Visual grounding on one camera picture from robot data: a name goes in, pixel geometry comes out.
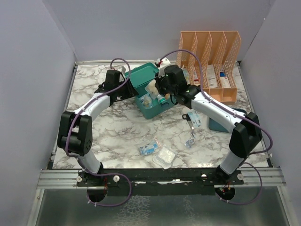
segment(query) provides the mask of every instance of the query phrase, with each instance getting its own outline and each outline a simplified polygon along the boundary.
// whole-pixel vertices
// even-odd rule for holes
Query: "small bottle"
[[[157,99],[160,104],[166,101],[166,99],[163,96],[161,96],[160,94],[157,96]]]

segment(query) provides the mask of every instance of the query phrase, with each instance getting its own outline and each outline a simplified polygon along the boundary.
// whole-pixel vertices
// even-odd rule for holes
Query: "cable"
[[[115,176],[115,175],[118,175],[118,176],[124,177],[127,180],[128,184],[129,184],[128,195],[127,195],[126,199],[123,200],[122,202],[119,202],[119,203],[116,203],[116,204],[101,204],[99,202],[93,202],[93,201],[90,200],[90,198],[88,196],[88,192],[87,192],[87,198],[89,200],[89,203],[92,203],[95,206],[116,207],[116,206],[120,206],[120,205],[124,204],[125,202],[127,202],[130,199],[131,194],[132,194],[132,185],[131,185],[131,181],[129,180],[129,178],[126,175],[123,175],[123,174],[120,174],[120,173],[106,173],[106,174],[94,174],[94,173],[91,173],[91,172],[89,172],[89,173],[92,174],[93,176],[96,176],[96,177],[105,177],[105,176]]]
[[[125,199],[124,201],[122,201],[122,202],[119,202],[119,203],[116,203],[116,204],[101,204],[101,203],[98,203],[98,202],[92,202],[92,201],[89,199],[89,196],[88,196],[88,194],[87,194],[87,198],[88,198],[88,200],[89,200],[88,203],[92,203],[92,204],[94,204],[95,206],[116,207],[116,206],[120,206],[120,205],[124,204],[125,202],[127,202],[127,201],[130,199],[131,194],[132,194],[132,185],[131,185],[130,179],[129,179],[126,175],[121,174],[121,173],[104,173],[104,174],[97,174],[97,173],[93,173],[93,172],[91,172],[90,170],[86,169],[85,166],[83,165],[83,163],[81,162],[80,159],[78,160],[78,163],[79,163],[79,165],[81,166],[81,168],[82,168],[86,173],[88,173],[88,174],[91,174],[91,175],[93,175],[93,176],[95,176],[95,177],[107,177],[107,176],[115,176],[115,175],[118,175],[118,176],[121,176],[121,177],[125,178],[125,179],[127,180],[127,182],[128,182],[128,185],[129,185],[129,192],[128,192],[128,195],[127,195],[126,199]]]
[[[186,50],[186,49],[177,49],[177,50],[174,50],[174,51],[171,51],[171,52],[165,54],[162,58],[160,58],[160,62],[162,62],[162,59],[163,59],[163,58],[165,58],[165,57],[167,57],[168,55],[170,55],[170,54],[172,54],[172,53],[175,53],[175,52],[187,52],[187,53],[190,53],[190,54],[193,55],[194,58],[197,60],[198,65],[199,65],[199,68],[200,68],[200,71],[201,71],[201,85],[200,85],[201,93],[204,95],[204,97],[205,97],[207,100],[209,100],[211,103],[213,103],[214,105],[218,106],[219,108],[221,108],[221,109],[224,110],[225,112],[227,112],[227,113],[233,115],[234,117],[238,117],[238,118],[240,118],[240,119],[242,119],[242,120],[245,120],[245,121],[247,121],[248,123],[250,123],[250,124],[256,126],[257,128],[259,128],[261,131],[263,131],[263,132],[268,136],[268,138],[269,138],[269,147],[268,147],[267,149],[263,150],[263,151],[259,151],[259,152],[251,152],[249,155],[268,152],[268,151],[272,148],[272,146],[273,146],[273,139],[272,139],[272,137],[271,137],[271,135],[270,135],[270,133],[269,133],[268,131],[266,131],[263,127],[261,127],[260,125],[258,125],[258,124],[255,123],[255,122],[253,122],[252,120],[249,120],[249,119],[247,119],[246,117],[237,115],[237,114],[235,114],[234,112],[228,110],[227,108],[221,106],[220,104],[218,104],[217,102],[215,102],[214,99],[213,99],[212,97],[207,96],[207,94],[204,92],[204,90],[203,90],[203,77],[204,77],[204,76],[203,76],[202,64],[201,64],[199,58],[198,58],[194,53],[192,53],[191,51]]]
[[[80,114],[83,113],[84,110],[85,110],[87,107],[89,107],[92,103],[94,103],[94,101],[96,101],[97,99],[99,99],[99,98],[101,98],[101,97],[103,97],[103,96],[105,96],[105,95],[107,95],[107,94],[110,94],[110,93],[112,93],[112,92],[118,90],[119,88],[123,87],[123,86],[127,83],[127,81],[130,79],[130,75],[131,75],[131,67],[130,67],[130,65],[128,64],[128,62],[127,62],[125,59],[122,59],[122,58],[115,58],[115,59],[113,59],[113,60],[111,61],[111,63],[110,63],[110,68],[112,68],[112,63],[113,63],[115,60],[122,60],[123,62],[126,63],[126,65],[128,66],[128,77],[125,79],[125,81],[124,81],[120,86],[118,86],[118,87],[116,87],[116,88],[114,88],[114,89],[112,89],[112,90],[110,90],[110,91],[108,91],[108,92],[102,93],[102,94],[98,95],[97,97],[92,98],[92,99],[91,99],[84,107],[82,107],[82,109],[75,115],[75,117],[74,117],[74,119],[73,119],[73,121],[72,121],[72,123],[71,123],[70,129],[69,129],[69,131],[68,131],[67,140],[66,140],[66,145],[65,145],[65,152],[66,152],[66,155],[67,155],[68,157],[78,157],[78,155],[76,155],[76,154],[75,154],[75,155],[74,155],[74,154],[70,154],[69,151],[68,151],[68,150],[69,150],[68,148],[69,148],[69,142],[70,142],[70,136],[71,136],[71,133],[72,133],[72,129],[73,129],[74,125],[75,125],[76,120],[77,120],[78,117],[80,116]]]
[[[262,194],[262,178],[261,178],[261,175],[260,175],[259,171],[255,168],[255,166],[253,166],[252,164],[250,164],[248,162],[245,162],[244,164],[250,165],[256,171],[256,173],[258,174],[258,177],[259,177],[259,180],[260,180],[260,189],[259,189],[258,194],[256,195],[255,198],[253,198],[251,201],[248,201],[248,202],[231,202],[229,200],[225,200],[225,199],[220,197],[220,200],[222,200],[223,202],[226,202],[226,203],[229,203],[229,204],[232,204],[232,205],[236,205],[236,206],[244,206],[244,205],[248,205],[248,204],[251,204],[251,203],[255,202],[256,200],[259,199],[260,195]]]
[[[72,133],[72,129],[73,129],[74,125],[75,125],[76,120],[77,120],[78,117],[80,116],[80,114],[83,113],[84,110],[85,110],[87,107],[89,107],[94,101],[96,101],[96,100],[98,100],[99,98],[101,98],[101,97],[103,97],[103,96],[105,96],[105,95],[107,95],[107,94],[110,94],[110,93],[112,93],[112,92],[118,90],[119,88],[123,87],[123,86],[127,83],[127,81],[129,80],[129,78],[130,78],[130,75],[131,75],[131,67],[130,67],[129,63],[128,63],[125,59],[122,59],[122,58],[115,58],[115,59],[113,59],[113,60],[111,61],[111,63],[110,63],[110,68],[112,68],[112,63],[113,63],[115,60],[122,60],[123,62],[126,63],[126,65],[128,66],[128,77],[125,79],[125,81],[124,81],[120,86],[118,86],[118,87],[116,87],[116,88],[114,88],[114,89],[112,89],[112,90],[110,90],[110,91],[108,91],[108,92],[105,92],[105,93],[103,93],[103,94],[100,94],[100,95],[98,95],[98,96],[92,98],[92,99],[91,99],[84,107],[82,107],[82,109],[75,115],[75,117],[74,117],[74,119],[73,119],[73,121],[72,121],[72,123],[71,123],[70,129],[69,129],[69,131],[68,131],[67,140],[66,140],[66,145],[65,145],[65,152],[66,152],[66,155],[69,156],[69,157],[75,157],[75,158],[78,158],[78,155],[77,155],[77,154],[70,154],[69,151],[68,151],[68,150],[69,150],[68,148],[69,148],[69,142],[70,142],[70,136],[71,136],[71,133]],[[127,198],[126,198],[124,201],[122,201],[122,202],[120,202],[120,203],[117,203],[117,204],[110,204],[110,205],[108,205],[108,204],[94,203],[94,202],[93,202],[94,205],[97,205],[97,206],[105,206],[105,207],[114,207],[114,206],[122,205],[122,204],[124,204],[126,201],[129,200],[129,198],[131,197],[131,194],[132,194],[132,186],[131,186],[130,180],[128,179],[128,177],[127,177],[126,175],[123,175],[123,174],[120,174],[120,173],[95,174],[95,173],[93,173],[93,172],[87,170],[87,169],[83,166],[83,164],[82,164],[82,162],[81,162],[80,159],[78,159],[78,163],[79,163],[79,165],[82,167],[82,169],[85,170],[85,172],[87,172],[87,173],[89,173],[89,174],[91,174],[91,175],[93,175],[93,176],[96,176],[96,177],[104,177],[104,176],[115,176],[115,175],[119,175],[119,176],[121,176],[121,177],[124,177],[124,178],[128,181],[128,183],[129,183],[129,188],[130,188],[130,189],[129,189],[129,193],[128,193]]]

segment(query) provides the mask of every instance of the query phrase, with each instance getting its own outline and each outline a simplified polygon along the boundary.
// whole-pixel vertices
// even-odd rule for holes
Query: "medicine package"
[[[171,148],[163,145],[160,151],[152,159],[154,163],[162,166],[165,170],[170,168],[173,165],[173,162],[177,156],[177,152]]]

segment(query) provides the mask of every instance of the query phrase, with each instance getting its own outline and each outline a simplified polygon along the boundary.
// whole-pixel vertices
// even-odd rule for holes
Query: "small packet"
[[[149,94],[145,94],[139,98],[140,103],[145,109],[151,109],[153,107],[152,99]]]
[[[138,150],[141,155],[153,154],[157,149],[160,148],[160,143],[157,137],[144,137],[143,141],[138,144]]]
[[[186,68],[182,68],[187,84],[190,84],[190,76]]]
[[[177,154],[178,153],[176,151],[172,150],[166,145],[163,145],[160,151],[156,154],[156,156],[152,160],[154,161],[154,163],[163,167],[166,170],[173,165],[173,162]]]
[[[187,148],[191,148],[194,145],[195,141],[196,141],[196,139],[195,139],[194,135],[192,134],[192,136],[186,141],[185,146]]]

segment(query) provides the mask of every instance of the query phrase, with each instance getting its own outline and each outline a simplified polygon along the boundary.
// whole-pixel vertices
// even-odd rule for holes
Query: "teal box lid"
[[[145,83],[155,79],[155,73],[159,72],[159,69],[152,63],[146,63],[140,67],[131,70],[130,81],[134,88],[137,88]]]

